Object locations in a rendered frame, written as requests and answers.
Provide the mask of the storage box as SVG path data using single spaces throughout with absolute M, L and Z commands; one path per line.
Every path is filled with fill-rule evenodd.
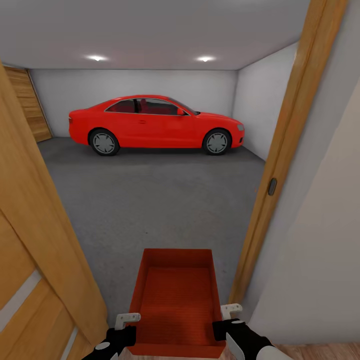
M 226 340 L 216 341 L 222 321 L 211 249 L 144 249 L 129 313 L 141 319 L 136 356 L 219 359 Z

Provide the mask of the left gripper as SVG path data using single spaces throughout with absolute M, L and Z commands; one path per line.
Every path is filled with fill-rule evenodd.
M 136 326 L 127 326 L 123 330 L 115 330 L 115 328 L 110 328 L 107 330 L 106 339 L 112 337 L 119 337 L 122 343 L 122 349 L 125 347 L 131 347 L 136 344 Z

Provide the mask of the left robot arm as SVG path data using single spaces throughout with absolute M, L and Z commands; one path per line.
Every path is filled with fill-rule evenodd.
M 127 323 L 140 321 L 140 313 L 118 314 L 115 328 L 107 330 L 106 339 L 98 344 L 92 353 L 82 360 L 118 360 L 125 347 L 136 344 L 136 326 L 126 326 Z

